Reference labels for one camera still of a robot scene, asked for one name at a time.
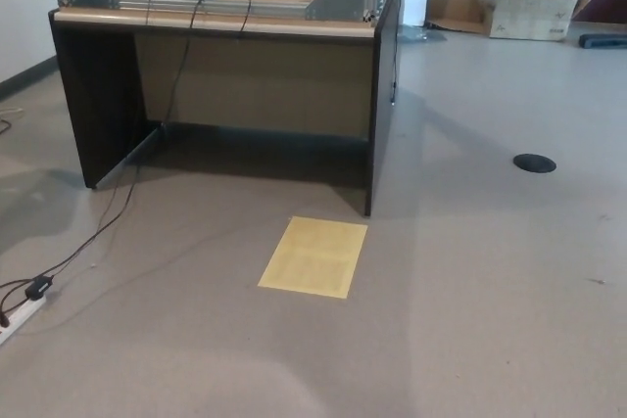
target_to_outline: desk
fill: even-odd
[[[202,11],[190,28],[190,14],[51,12],[85,185],[96,188],[166,119],[189,37],[169,122],[363,140],[370,215],[393,110],[399,3],[387,0],[375,28]]]

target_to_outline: desk side panel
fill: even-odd
[[[387,0],[374,33],[371,116],[365,215],[371,215],[373,200],[383,168],[399,68],[398,30],[402,0]]]
[[[50,25],[85,185],[97,183],[143,141],[146,119],[134,35]]]

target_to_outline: cardboard box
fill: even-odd
[[[467,13],[467,18],[457,15],[431,22],[443,29],[484,33],[491,38],[561,41],[568,34],[571,19],[589,3],[590,0],[466,0],[460,9]]]

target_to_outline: power adapter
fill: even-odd
[[[50,286],[52,286],[52,276],[37,276],[32,280],[30,286],[26,288],[24,294],[26,294],[26,298],[31,301],[39,301],[43,298]]]

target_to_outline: sheet of paper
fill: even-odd
[[[366,225],[293,217],[259,286],[345,299]]]

